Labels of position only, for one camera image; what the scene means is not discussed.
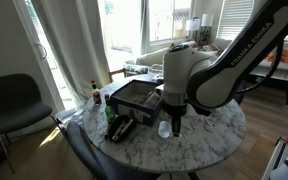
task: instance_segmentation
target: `black chair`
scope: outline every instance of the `black chair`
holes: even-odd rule
[[[74,121],[67,126],[67,139],[82,163],[97,179],[157,179],[160,174],[137,171],[110,159],[91,143],[85,131]]]
[[[56,123],[51,113],[52,108],[42,103],[39,88],[32,77],[26,74],[0,77],[0,146],[13,173],[2,135],[10,144],[7,133],[33,125],[48,116]]]

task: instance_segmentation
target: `hardwood floor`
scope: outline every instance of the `hardwood floor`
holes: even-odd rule
[[[240,148],[228,159],[197,172],[200,179],[260,179],[279,136],[288,137],[288,108],[283,91],[260,87],[246,94],[241,105],[247,119],[247,133]],[[10,158],[16,169],[12,174],[6,161],[0,165],[0,180],[82,180],[92,175],[80,163],[59,133],[40,146],[51,133],[43,131],[14,142]],[[188,179],[184,173],[173,179]]]

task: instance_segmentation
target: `marble table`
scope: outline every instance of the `marble table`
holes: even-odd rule
[[[112,94],[127,82],[113,82],[102,88],[101,94]],[[107,156],[146,172],[192,172],[209,167],[232,155],[246,133],[245,116],[232,100],[209,117],[196,114],[188,105],[187,114],[182,117],[182,137],[163,139],[158,135],[160,121],[170,122],[170,117],[161,110],[153,127],[136,124],[125,140],[113,143],[104,137],[107,129],[104,109],[105,103],[95,105],[92,99],[86,104],[83,124],[88,137]]]

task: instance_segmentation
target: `lamp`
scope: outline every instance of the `lamp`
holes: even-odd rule
[[[200,39],[198,41],[199,46],[208,44],[208,40],[211,35],[211,27],[213,24],[214,14],[203,14],[201,23]]]
[[[198,17],[194,17],[193,19],[186,20],[186,31],[196,31],[195,33],[195,42],[197,38],[197,31],[200,29],[201,20]]]

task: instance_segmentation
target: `cardboard box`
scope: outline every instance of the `cardboard box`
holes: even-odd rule
[[[128,115],[139,123],[153,126],[163,104],[162,97],[154,93],[156,86],[156,83],[132,80],[115,91],[111,104],[116,114]]]

